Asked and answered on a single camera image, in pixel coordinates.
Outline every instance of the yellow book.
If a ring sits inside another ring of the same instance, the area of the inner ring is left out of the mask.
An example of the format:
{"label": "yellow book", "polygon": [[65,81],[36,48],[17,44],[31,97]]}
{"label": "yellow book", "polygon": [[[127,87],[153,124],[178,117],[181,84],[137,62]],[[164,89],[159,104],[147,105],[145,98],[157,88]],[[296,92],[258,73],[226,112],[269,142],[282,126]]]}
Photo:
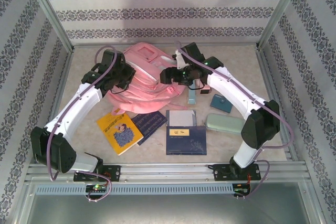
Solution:
{"label": "yellow book", "polygon": [[141,132],[125,113],[122,115],[109,113],[100,118],[97,124],[118,155],[143,139]]}

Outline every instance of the pink backpack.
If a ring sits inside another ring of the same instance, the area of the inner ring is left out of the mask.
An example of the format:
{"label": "pink backpack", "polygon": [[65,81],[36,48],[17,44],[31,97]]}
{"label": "pink backpack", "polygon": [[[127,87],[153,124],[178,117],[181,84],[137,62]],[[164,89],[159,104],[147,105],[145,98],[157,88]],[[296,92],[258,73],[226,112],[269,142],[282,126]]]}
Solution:
{"label": "pink backpack", "polygon": [[126,62],[131,65],[136,73],[129,84],[129,88],[122,89],[114,87],[113,94],[107,93],[109,101],[113,104],[113,114],[122,114],[131,111],[138,114],[145,114],[157,111],[168,105],[173,98],[178,97],[185,86],[160,83],[160,73],[163,69],[174,67],[173,58],[156,47],[147,43],[137,43],[127,48],[124,52]]}

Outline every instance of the patterned wall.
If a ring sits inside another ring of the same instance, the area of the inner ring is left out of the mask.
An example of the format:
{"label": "patterned wall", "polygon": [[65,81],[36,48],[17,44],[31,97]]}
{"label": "patterned wall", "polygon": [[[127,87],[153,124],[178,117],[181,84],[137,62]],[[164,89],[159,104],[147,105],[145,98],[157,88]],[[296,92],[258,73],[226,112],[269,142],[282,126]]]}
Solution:
{"label": "patterned wall", "polygon": [[279,0],[50,0],[72,43],[257,42]]}
{"label": "patterned wall", "polygon": [[336,0],[291,0],[264,48],[327,219],[336,223]]}
{"label": "patterned wall", "polygon": [[30,132],[46,124],[67,52],[37,0],[0,0],[0,223],[11,219]]}

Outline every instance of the vent grille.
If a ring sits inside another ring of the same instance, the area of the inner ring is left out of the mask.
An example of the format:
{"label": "vent grille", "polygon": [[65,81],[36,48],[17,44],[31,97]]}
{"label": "vent grille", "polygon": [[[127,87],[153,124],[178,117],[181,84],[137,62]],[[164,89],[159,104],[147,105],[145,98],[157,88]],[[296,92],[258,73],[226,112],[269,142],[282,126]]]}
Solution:
{"label": "vent grille", "polygon": [[[85,185],[40,185],[37,195],[83,195]],[[232,184],[112,185],[112,195],[232,194]]]}

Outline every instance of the beige floor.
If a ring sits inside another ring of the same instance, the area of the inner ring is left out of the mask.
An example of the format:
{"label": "beige floor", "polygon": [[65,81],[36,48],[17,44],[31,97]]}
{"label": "beige floor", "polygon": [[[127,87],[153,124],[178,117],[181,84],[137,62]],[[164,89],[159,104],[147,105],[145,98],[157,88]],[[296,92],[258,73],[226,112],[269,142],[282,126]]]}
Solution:
{"label": "beige floor", "polygon": [[[160,48],[168,54],[173,54],[174,47]],[[71,69],[61,101],[62,109],[77,91],[83,75],[89,71],[94,63],[93,58],[97,48],[76,49],[71,63]],[[258,61],[253,46],[204,46],[200,51],[205,57],[215,56],[221,60],[228,70],[247,88],[255,94],[268,100],[267,91],[261,76]],[[187,105],[187,89],[176,98],[176,104]],[[198,94],[196,105],[188,106],[196,110],[197,124],[202,125],[209,113],[226,114],[211,108],[210,102],[215,90],[211,94]],[[112,105],[102,99],[83,119],[72,139],[72,145],[77,152],[88,152],[103,158],[105,163],[189,163],[189,162],[228,162],[238,150],[242,138],[238,135],[207,131],[206,156],[167,156],[165,154],[166,127],[162,126],[141,146],[135,145],[121,156],[118,156],[110,146],[96,120],[109,113]],[[241,117],[237,109],[233,108],[230,116]],[[268,145],[281,145],[279,134]],[[266,150],[259,156],[269,161],[285,161],[283,150]]]}

